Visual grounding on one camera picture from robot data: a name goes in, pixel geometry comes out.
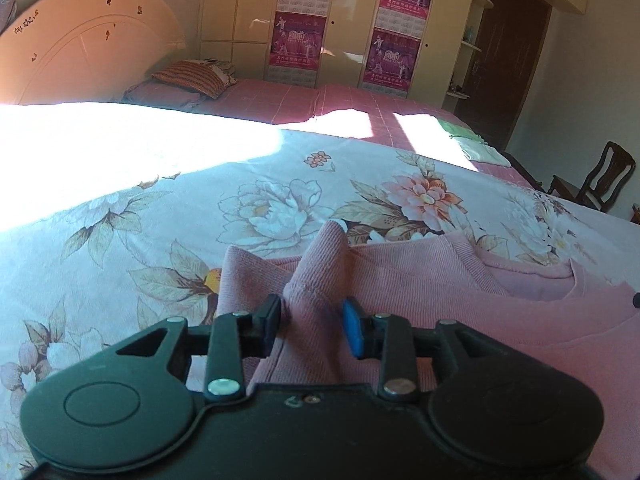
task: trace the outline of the striped pillow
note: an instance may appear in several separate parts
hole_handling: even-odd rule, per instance
[[[222,92],[238,82],[212,62],[196,60],[179,61],[153,73],[151,77],[171,85],[197,90],[212,99],[217,99]]]

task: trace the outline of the wooden chair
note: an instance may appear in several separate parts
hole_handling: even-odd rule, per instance
[[[596,175],[600,173],[602,168],[604,168],[604,163],[607,159],[607,155],[609,154],[609,150],[613,151],[609,167],[598,179],[596,186],[591,187],[593,179],[596,178]],[[629,170],[620,179],[617,186],[611,193],[611,196],[607,200],[603,200],[604,195],[609,191],[615,180],[624,173],[626,168],[629,168]],[[554,179],[551,182],[551,187],[549,188],[548,193],[551,194],[555,190],[561,198],[606,213],[613,206],[613,203],[618,198],[620,191],[629,181],[635,169],[636,162],[634,158],[621,146],[615,142],[609,141],[602,152],[598,165],[593,168],[593,171],[591,171],[590,174],[587,175],[587,178],[584,180],[584,184],[582,184],[581,188],[574,186],[557,175],[554,175]]]

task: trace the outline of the green towel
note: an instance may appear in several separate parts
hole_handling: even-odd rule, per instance
[[[464,126],[457,126],[455,124],[447,123],[442,119],[438,119],[440,126],[443,130],[445,130],[449,137],[464,137],[465,139],[474,140],[475,142],[480,142],[481,144],[486,144],[484,139],[480,137],[478,134],[473,133],[473,131],[465,128]]]

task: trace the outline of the purple pillow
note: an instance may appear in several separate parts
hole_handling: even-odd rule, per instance
[[[145,81],[124,92],[125,103],[170,108],[171,110],[191,110],[206,101],[199,92],[185,90],[159,81]]]

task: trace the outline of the wooden headboard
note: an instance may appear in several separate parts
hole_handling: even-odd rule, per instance
[[[0,36],[0,104],[119,100],[185,48],[163,0],[40,0]]]

